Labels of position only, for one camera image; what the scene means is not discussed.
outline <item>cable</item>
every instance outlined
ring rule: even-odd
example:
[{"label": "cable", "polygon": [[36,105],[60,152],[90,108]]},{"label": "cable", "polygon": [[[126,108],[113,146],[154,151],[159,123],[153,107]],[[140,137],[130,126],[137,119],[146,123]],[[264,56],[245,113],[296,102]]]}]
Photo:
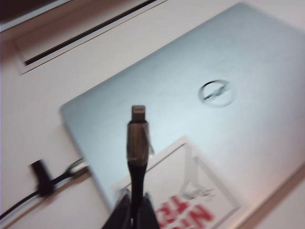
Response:
[{"label": "cable", "polygon": [[23,198],[22,200],[20,200],[18,203],[16,203],[15,205],[13,205],[10,209],[8,209],[6,212],[4,212],[1,216],[0,216],[0,220],[2,220],[4,217],[6,217],[8,214],[10,214],[13,210],[15,210],[17,207],[19,207],[21,204],[25,203],[26,201],[28,201],[29,199],[33,198],[34,196],[38,195],[38,191],[33,192],[32,194],[29,194],[27,197]]},{"label": "cable", "polygon": [[41,160],[34,162],[33,164],[31,164],[31,166],[34,170],[35,175],[38,178],[37,191],[29,194],[27,197],[23,198],[11,208],[9,208],[7,211],[5,211],[3,214],[1,214],[0,220],[2,220],[17,207],[19,207],[20,205],[22,205],[23,203],[25,203],[36,195],[40,195],[41,197],[50,196],[55,191],[55,185],[63,181],[64,179],[70,177],[72,179],[75,179],[88,172],[88,164],[84,162],[82,158],[72,163],[63,174],[53,180],[50,180],[47,170]]}]

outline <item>laptop lid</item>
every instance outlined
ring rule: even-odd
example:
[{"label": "laptop lid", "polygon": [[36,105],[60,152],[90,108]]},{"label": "laptop lid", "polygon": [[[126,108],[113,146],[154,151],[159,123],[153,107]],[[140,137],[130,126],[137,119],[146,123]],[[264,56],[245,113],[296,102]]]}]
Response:
[{"label": "laptop lid", "polygon": [[239,3],[64,104],[107,205],[128,175],[126,125],[146,106],[160,152],[188,136],[253,210],[305,161],[305,35]]}]

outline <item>white table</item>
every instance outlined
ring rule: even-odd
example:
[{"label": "white table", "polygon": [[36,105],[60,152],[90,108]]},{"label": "white table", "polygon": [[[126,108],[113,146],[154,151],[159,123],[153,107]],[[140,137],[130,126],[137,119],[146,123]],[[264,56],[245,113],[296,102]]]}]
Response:
[{"label": "white table", "polygon": [[[36,180],[28,165],[44,159],[55,177],[79,158],[59,115],[62,104],[236,2],[168,0],[23,75],[16,68],[11,47],[3,43],[1,211],[34,191]],[[305,31],[305,1],[247,2]],[[305,225],[301,213],[305,211],[304,192],[303,181],[256,226],[287,228],[287,224],[292,223],[291,228],[301,228]],[[295,214],[290,214],[289,219],[283,217],[292,212]],[[93,180],[87,176],[60,188],[56,195],[43,202],[39,198],[31,201],[1,226],[9,224],[9,228],[14,229],[94,229],[101,228],[108,216]]]}]

